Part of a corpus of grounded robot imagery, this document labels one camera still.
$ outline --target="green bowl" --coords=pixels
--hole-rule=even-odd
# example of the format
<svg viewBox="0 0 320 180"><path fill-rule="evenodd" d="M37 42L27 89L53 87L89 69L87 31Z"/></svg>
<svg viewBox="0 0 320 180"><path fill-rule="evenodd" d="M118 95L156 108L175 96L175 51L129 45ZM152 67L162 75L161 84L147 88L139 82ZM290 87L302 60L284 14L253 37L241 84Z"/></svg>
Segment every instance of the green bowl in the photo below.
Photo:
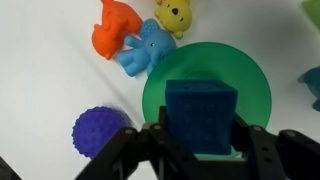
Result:
<svg viewBox="0 0 320 180"><path fill-rule="evenodd" d="M237 114L248 124L266 127L271 114L271 92L259 66L245 53L231 46L202 42L181 47L163 59L150 74L143 92L146 122L158 121L159 107L165 106L167 80L221 80L238 90ZM233 158L197 155L201 158Z"/></svg>

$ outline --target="blue toy elephant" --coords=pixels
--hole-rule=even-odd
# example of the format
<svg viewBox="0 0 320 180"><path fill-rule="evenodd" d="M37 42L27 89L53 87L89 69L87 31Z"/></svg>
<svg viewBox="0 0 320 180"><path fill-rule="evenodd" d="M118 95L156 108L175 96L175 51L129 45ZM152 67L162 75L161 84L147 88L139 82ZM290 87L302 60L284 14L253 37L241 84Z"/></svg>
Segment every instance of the blue toy elephant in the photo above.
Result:
<svg viewBox="0 0 320 180"><path fill-rule="evenodd" d="M318 98L313 104L313 108L320 111L320 67L314 68L306 72L303 78L311 92Z"/></svg>
<svg viewBox="0 0 320 180"><path fill-rule="evenodd" d="M141 40L127 36L125 44L133 49L118 53L120 64L131 77L144 69L147 69L149 76L159 61L176 49L172 36L162 30L154 19L148 19L142 24L139 35Z"/></svg>

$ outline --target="white table surface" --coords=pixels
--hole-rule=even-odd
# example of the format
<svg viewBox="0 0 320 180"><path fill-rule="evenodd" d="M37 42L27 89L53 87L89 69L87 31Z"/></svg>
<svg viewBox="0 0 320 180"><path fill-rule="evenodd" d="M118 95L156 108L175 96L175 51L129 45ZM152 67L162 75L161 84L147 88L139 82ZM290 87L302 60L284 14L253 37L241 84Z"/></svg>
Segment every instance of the white table surface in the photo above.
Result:
<svg viewBox="0 0 320 180"><path fill-rule="evenodd" d="M143 20L153 0L126 0ZM194 23L179 47L229 44L251 56L273 98L267 130L296 129L320 141L316 98L297 79L320 63L320 31L300 0L192 0ZM72 126L86 109L113 105L144 122L145 73L128 77L92 47L99 0L0 1L0 156L26 180L73 179L89 162L72 144ZM132 179L151 179L149 166Z"/></svg>

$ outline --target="blue cube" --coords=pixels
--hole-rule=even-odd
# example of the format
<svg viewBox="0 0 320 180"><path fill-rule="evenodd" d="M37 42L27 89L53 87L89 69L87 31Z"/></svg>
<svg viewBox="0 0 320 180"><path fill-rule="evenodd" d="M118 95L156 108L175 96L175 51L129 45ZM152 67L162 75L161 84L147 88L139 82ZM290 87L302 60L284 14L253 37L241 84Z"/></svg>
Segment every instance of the blue cube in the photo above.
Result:
<svg viewBox="0 0 320 180"><path fill-rule="evenodd" d="M167 81L169 133L195 154L230 154L237 96L218 80Z"/></svg>

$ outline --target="yellow toy bear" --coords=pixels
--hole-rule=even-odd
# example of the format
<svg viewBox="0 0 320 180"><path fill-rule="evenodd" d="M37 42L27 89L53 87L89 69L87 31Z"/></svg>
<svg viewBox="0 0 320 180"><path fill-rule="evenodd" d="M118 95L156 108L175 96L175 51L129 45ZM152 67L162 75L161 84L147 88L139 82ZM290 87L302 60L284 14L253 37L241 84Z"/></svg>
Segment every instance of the yellow toy bear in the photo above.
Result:
<svg viewBox="0 0 320 180"><path fill-rule="evenodd" d="M192 23L192 12L189 8L190 0L155 0L160 8L154 12L162 26L177 39L183 37L183 31Z"/></svg>

